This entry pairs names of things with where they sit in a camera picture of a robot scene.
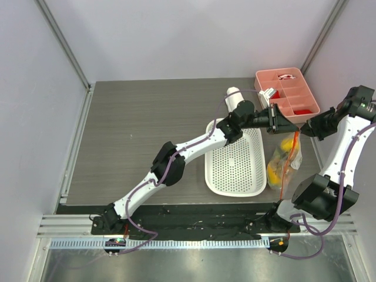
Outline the yellow fake fruit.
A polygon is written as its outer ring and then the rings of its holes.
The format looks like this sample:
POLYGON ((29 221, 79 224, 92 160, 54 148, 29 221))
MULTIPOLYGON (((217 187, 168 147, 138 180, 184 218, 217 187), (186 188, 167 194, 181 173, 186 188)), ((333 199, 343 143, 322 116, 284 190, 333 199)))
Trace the yellow fake fruit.
POLYGON ((285 138, 280 143, 280 148, 284 152, 290 152, 293 149, 294 138, 285 138))

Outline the clear zip top bag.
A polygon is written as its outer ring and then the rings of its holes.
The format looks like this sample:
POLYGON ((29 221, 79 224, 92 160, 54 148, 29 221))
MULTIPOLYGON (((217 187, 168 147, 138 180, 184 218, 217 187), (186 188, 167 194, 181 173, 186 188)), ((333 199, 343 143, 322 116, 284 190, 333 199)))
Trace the clear zip top bag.
POLYGON ((294 138, 293 149, 290 152, 284 152, 280 148, 280 142, 276 146, 274 153, 270 161, 268 162, 268 164, 271 164, 275 167, 278 166, 281 169, 281 187, 270 186, 272 190, 279 192, 280 200, 283 199, 291 179, 293 178, 297 170, 300 168, 301 163, 303 161, 303 155, 301 152, 300 132, 290 133, 285 138, 294 138))

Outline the yellow green fake mango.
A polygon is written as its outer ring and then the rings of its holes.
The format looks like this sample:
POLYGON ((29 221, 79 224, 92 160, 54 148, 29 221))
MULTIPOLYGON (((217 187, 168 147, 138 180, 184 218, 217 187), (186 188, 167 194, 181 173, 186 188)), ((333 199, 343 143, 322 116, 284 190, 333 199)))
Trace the yellow green fake mango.
POLYGON ((269 186, 281 187, 282 184, 282 174, 281 169, 277 166, 268 164, 267 166, 267 181, 269 186))

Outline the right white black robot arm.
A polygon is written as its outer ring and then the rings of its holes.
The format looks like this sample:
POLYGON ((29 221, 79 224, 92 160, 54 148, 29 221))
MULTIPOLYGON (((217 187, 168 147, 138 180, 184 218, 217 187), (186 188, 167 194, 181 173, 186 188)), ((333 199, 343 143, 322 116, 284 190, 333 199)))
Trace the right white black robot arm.
POLYGON ((349 90, 336 108, 330 108, 301 127, 301 133, 318 140, 336 135, 337 140, 321 171, 301 182, 292 199, 279 200, 266 214, 272 232, 288 231, 293 217, 325 220, 323 231, 307 227, 316 236, 331 231, 339 216, 352 207, 359 194, 353 190, 354 172, 362 149, 375 129, 374 90, 360 85, 349 90))

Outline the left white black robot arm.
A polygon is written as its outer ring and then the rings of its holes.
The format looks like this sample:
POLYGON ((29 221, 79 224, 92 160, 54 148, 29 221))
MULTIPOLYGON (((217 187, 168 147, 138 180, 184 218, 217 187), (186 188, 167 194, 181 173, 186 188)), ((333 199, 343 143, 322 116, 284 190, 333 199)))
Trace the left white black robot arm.
POLYGON ((184 169, 194 159, 238 141, 244 129, 265 128, 270 134, 298 131, 276 104, 258 111, 253 102, 241 98, 224 99, 229 114, 215 119, 209 133, 188 142, 174 145, 166 142, 152 162, 146 177, 121 199, 108 204, 92 220, 92 234, 120 234, 130 222, 131 215, 156 192, 179 182, 184 169))

